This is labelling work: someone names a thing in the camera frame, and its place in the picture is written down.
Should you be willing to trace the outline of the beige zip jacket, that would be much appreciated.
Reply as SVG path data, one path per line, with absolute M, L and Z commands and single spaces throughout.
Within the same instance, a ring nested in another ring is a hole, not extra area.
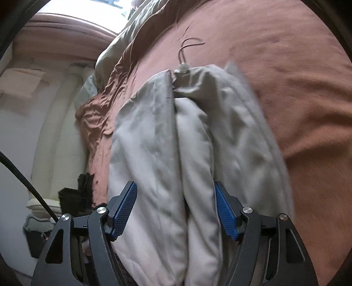
M 250 84 L 235 64 L 164 70 L 118 111 L 109 196 L 138 194 L 112 244 L 138 285 L 217 285 L 223 242 L 215 185 L 258 213 L 294 214 L 289 176 Z

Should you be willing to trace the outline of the black garment on bed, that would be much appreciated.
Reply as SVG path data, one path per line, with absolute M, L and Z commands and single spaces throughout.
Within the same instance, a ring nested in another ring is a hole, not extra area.
M 59 191 L 59 200 L 62 214 L 70 214 L 73 217 L 91 214 L 99 207 L 106 207 L 106 203 L 95 204 L 92 201 L 92 183 L 94 175 L 89 173 L 80 174 L 78 177 L 78 189 L 63 188 Z

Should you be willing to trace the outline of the cream padded headboard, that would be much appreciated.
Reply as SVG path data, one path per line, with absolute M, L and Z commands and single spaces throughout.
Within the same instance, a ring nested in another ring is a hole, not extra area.
M 92 67 L 71 66 L 57 91 L 40 130 L 31 183 L 55 213 L 61 216 L 59 191 L 77 189 L 86 172 L 88 149 L 76 121 L 76 98 Z

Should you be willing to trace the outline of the pale green pillow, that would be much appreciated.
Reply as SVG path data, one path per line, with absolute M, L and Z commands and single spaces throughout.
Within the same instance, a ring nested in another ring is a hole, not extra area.
M 80 107 L 88 102 L 89 99 L 96 96 L 98 94 L 98 89 L 95 84 L 95 76 L 89 75 L 82 88 L 79 90 L 78 94 L 75 96 L 74 99 L 74 106 L 75 110 L 78 111 Z

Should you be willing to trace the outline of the rust brown bed blanket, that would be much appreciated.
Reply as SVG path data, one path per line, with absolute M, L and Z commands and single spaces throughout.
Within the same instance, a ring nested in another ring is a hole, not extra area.
M 113 121 L 152 75 L 177 66 L 182 40 L 193 66 L 239 65 L 286 160 L 295 223 L 320 285 L 351 249 L 351 61 L 302 1 L 167 1 L 146 20 L 102 92 L 77 111 L 90 149 L 94 202 L 107 199 Z

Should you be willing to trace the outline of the pink curtain left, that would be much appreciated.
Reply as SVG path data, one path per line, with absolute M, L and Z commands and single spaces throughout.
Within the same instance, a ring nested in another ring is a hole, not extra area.
M 14 38 L 13 55 L 94 62 L 116 36 L 109 29 L 79 18 L 37 13 Z

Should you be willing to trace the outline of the olive beige duvet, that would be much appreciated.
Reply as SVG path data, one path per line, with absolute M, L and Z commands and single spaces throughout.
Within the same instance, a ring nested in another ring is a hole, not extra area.
M 94 68 L 94 83 L 98 92 L 102 92 L 107 85 L 114 66 L 120 60 L 127 46 L 134 40 L 142 25 L 166 3 L 167 0 L 144 1 L 133 13 L 122 31 L 99 55 Z

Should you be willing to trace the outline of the cream cloth on wall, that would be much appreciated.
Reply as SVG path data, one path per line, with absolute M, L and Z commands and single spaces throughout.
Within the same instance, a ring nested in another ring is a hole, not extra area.
M 1 75 L 1 94 L 30 99 L 45 75 L 44 71 L 27 68 L 8 68 Z

